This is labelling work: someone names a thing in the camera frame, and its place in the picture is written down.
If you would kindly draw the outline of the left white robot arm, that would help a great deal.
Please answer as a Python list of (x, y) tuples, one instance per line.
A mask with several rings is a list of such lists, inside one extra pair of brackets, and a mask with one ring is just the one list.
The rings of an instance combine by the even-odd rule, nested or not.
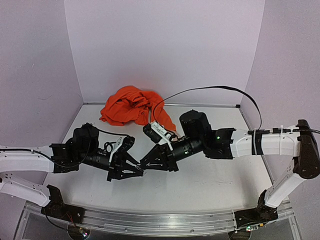
[(14, 177), (12, 172), (44, 172), (67, 174), (87, 165), (107, 172), (106, 180), (123, 180), (141, 177), (144, 171), (140, 163), (130, 154), (135, 138), (117, 134), (118, 140), (106, 142), (100, 148), (99, 135), (102, 130), (85, 123), (73, 130), (73, 136), (65, 143), (49, 146), (22, 148), (2, 146), (0, 148), (0, 191), (23, 200), (46, 207), (56, 218), (64, 218), (67, 206), (58, 197), (59, 189), (42, 186)]

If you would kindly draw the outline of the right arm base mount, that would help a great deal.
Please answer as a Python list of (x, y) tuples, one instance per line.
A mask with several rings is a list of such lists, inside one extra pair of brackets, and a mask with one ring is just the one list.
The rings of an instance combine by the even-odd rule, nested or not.
[(237, 229), (266, 224), (278, 219), (277, 208), (272, 208), (265, 204), (266, 192), (267, 190), (265, 189), (261, 193), (255, 208), (238, 210), (234, 213)]

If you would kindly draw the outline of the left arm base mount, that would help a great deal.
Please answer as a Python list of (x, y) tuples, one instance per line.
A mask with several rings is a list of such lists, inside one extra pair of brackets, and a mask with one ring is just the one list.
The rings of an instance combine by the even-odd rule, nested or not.
[(85, 209), (80, 206), (64, 203), (59, 188), (48, 184), (49, 203), (41, 208), (41, 214), (51, 218), (80, 224), (83, 221)]

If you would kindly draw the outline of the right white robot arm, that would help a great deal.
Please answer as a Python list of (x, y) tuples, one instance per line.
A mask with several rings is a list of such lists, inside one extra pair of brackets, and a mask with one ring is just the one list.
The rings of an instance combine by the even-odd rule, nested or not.
[(282, 176), (261, 195), (262, 205), (277, 208), (302, 182), (320, 174), (320, 154), (304, 119), (287, 128), (213, 130), (203, 112), (190, 110), (179, 118), (184, 136), (172, 141), (169, 133), (157, 122), (147, 124), (143, 132), (155, 146), (140, 160), (144, 170), (178, 171), (177, 162), (199, 152), (209, 159), (232, 160), (245, 156), (291, 156), (292, 161)]

